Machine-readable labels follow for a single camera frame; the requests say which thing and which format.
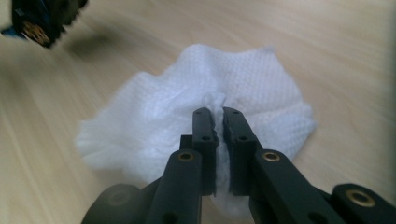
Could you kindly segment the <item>blue toy car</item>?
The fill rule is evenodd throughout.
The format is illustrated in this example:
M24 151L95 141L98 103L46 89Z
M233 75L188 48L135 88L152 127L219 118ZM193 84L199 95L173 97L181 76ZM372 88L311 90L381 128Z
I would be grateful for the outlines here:
M50 49L87 6L89 0L11 0L12 24L4 36L29 39Z

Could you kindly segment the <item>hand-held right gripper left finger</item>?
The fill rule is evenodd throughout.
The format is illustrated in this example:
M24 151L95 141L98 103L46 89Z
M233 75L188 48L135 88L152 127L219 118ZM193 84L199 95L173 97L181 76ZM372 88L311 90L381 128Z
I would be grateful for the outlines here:
M192 113L192 134L180 137L181 149L192 149L202 156L202 195L216 194L216 149L219 139L211 111L202 107Z

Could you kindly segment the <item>white wet wipe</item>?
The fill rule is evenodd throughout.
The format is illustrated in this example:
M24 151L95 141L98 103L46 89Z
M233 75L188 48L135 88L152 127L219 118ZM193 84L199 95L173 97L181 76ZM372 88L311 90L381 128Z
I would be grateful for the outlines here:
M196 44L162 74L133 76L94 119L81 123L75 144L91 168L150 183L163 174L201 107L211 111L217 133L224 108L241 111L262 146L289 159L316 128L311 105L271 49L225 52Z

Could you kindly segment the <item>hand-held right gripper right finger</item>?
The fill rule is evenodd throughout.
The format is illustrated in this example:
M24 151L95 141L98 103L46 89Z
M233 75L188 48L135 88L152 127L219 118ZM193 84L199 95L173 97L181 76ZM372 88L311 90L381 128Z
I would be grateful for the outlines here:
M242 112L223 108L223 138L230 160L229 191L234 196L248 196L252 177L250 163L259 141Z

